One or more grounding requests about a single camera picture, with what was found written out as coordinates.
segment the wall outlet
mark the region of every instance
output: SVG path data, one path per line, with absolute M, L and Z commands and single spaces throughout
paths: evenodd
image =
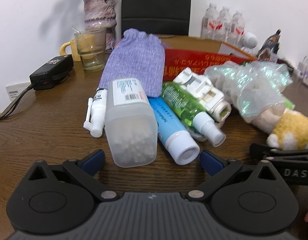
M 13 101 L 16 97 L 18 97 L 18 95 L 23 92 L 30 84 L 30 82 L 25 82 L 7 86 L 6 90 L 10 101 Z

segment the textured ceramic vase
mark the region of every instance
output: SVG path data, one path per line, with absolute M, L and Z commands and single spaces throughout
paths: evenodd
M 106 28 L 106 49 L 111 48 L 116 26 L 114 0 L 84 0 L 85 30 Z

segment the barcode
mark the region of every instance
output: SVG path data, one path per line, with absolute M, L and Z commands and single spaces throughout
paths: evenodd
M 129 95 L 125 95 L 125 101 L 126 100 L 134 100 L 134 99 L 139 99 L 140 97 L 138 96 L 138 94 L 129 94 Z

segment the cardboard box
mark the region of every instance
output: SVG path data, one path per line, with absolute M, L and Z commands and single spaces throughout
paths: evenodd
M 183 69 L 190 67 L 202 75 L 207 67 L 231 60 L 237 64 L 257 60 L 256 57 L 222 41 L 188 36 L 160 35 L 165 47 L 163 80 L 173 80 Z

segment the purple drawstring bag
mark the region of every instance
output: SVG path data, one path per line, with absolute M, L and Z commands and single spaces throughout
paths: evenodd
M 107 60 L 99 88 L 107 89 L 118 78 L 138 78 L 148 97 L 159 97 L 162 91 L 165 52 L 161 40 L 136 29 L 124 32 L 124 38 Z

